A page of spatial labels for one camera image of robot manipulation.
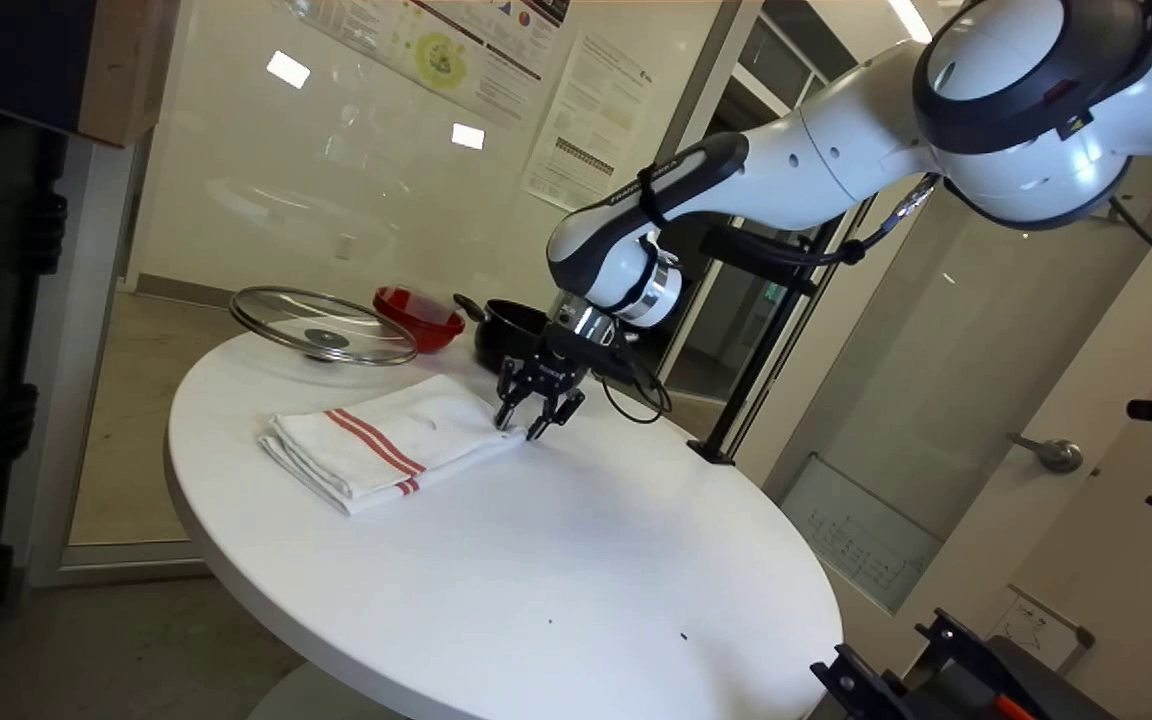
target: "cloth napkin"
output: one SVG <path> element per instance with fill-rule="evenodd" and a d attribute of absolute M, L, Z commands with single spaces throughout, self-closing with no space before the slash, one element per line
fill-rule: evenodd
<path fill-rule="evenodd" d="M 261 434 L 261 450 L 278 468 L 324 487 L 346 517 L 415 496 L 513 446 L 515 438 L 493 425 L 493 403 L 452 375 L 429 375 L 353 410 L 272 415 Z"/>

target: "paper on wall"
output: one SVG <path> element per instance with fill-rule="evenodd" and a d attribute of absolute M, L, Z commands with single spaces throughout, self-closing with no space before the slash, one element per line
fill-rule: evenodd
<path fill-rule="evenodd" d="M 609 197 L 644 162 L 650 76 L 616 44 L 578 38 L 531 149 L 529 193 L 571 211 Z"/>
<path fill-rule="evenodd" d="M 437 96 L 494 121 L 529 121 L 543 105 L 564 44 L 556 26 L 519 0 L 288 0 L 288 10 Z"/>

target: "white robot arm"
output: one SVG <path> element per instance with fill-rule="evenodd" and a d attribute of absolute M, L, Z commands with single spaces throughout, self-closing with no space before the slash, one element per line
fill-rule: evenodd
<path fill-rule="evenodd" d="M 531 438 L 564 425 L 598 348 L 670 316 L 682 276 L 657 234 L 677 216 L 808 234 L 925 174 L 994 224 L 1046 227 L 1097 210 L 1132 155 L 1152 155 L 1152 0 L 969 0 L 928 49 L 900 44 L 791 115 L 707 136 L 571 211 L 547 240 L 569 302 L 505 373 L 494 425 L 531 392 Z"/>

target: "white tabletop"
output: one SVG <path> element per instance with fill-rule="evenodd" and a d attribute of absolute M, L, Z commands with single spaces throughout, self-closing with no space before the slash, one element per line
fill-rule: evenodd
<path fill-rule="evenodd" d="M 368 517 L 278 473 L 254 427 L 456 373 L 317 367 L 254 337 L 172 403 L 179 496 L 215 576 L 313 666 L 402 715 L 808 715 L 838 611 L 803 535 L 670 425 L 598 392 L 569 427 Z"/>

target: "floor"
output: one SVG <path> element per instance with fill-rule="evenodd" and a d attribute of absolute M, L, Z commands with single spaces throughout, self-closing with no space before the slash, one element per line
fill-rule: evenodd
<path fill-rule="evenodd" d="M 291 667 L 211 582 L 58 588 L 0 623 L 0 720 L 244 720 Z"/>
<path fill-rule="evenodd" d="M 70 544 L 189 539 L 166 494 L 166 410 L 179 375 L 234 332 L 215 302 L 115 293 Z"/>

